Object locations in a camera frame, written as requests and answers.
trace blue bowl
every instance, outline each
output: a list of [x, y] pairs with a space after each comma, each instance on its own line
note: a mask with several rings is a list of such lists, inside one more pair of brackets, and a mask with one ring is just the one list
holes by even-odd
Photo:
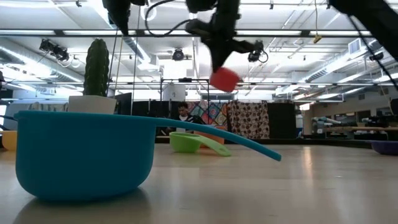
[[398, 156], [398, 141], [371, 141], [376, 152], [387, 156]]
[[136, 189], [152, 168], [156, 126], [201, 131], [281, 160], [241, 136], [171, 119], [46, 111], [21, 111], [16, 118], [17, 179], [43, 200], [98, 200]]

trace green measuring cup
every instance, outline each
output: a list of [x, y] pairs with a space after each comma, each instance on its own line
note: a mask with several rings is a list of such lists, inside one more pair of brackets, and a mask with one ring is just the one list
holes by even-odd
[[198, 134], [170, 133], [170, 145], [175, 152], [195, 153], [204, 144], [220, 156], [231, 156], [231, 152], [222, 144]]

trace patterned curtain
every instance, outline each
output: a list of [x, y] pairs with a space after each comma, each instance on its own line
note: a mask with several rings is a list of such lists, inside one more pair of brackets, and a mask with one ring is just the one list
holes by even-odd
[[188, 111], [191, 115], [200, 116], [206, 124], [226, 126], [226, 106], [226, 103], [188, 102]]
[[249, 139], [269, 139], [267, 103], [228, 104], [232, 132]]

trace red block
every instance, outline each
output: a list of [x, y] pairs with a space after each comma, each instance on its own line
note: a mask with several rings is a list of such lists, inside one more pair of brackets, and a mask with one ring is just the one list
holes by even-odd
[[240, 77], [234, 71], [228, 68], [219, 68], [210, 77], [210, 85], [218, 90], [231, 93], [236, 84], [238, 84]]

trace cactus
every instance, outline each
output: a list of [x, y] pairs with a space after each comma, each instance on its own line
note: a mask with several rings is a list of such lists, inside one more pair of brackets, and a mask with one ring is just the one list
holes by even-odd
[[91, 43], [86, 58], [84, 95], [106, 96], [109, 73], [109, 51], [103, 39]]

